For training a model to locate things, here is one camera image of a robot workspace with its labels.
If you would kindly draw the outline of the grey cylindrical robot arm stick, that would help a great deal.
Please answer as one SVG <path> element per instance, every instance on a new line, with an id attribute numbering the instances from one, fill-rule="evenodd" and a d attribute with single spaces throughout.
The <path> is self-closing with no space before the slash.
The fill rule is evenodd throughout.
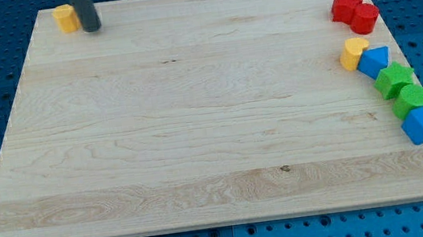
<path id="1" fill-rule="evenodd" d="M 95 33 L 101 28 L 99 15 L 92 0 L 68 0 L 75 9 L 75 13 L 85 32 Z"/>

